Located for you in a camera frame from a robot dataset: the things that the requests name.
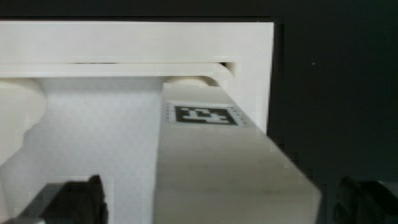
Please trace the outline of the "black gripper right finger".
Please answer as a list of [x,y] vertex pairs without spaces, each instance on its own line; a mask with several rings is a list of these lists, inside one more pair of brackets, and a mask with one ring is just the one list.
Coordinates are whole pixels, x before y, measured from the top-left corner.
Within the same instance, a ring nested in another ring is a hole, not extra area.
[[340,179],[331,224],[398,224],[398,182]]

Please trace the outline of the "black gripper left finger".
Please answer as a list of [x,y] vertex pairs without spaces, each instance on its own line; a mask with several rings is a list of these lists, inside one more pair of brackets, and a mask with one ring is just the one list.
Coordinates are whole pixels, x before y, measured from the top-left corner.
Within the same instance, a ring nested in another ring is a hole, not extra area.
[[6,224],[108,224],[100,177],[49,183]]

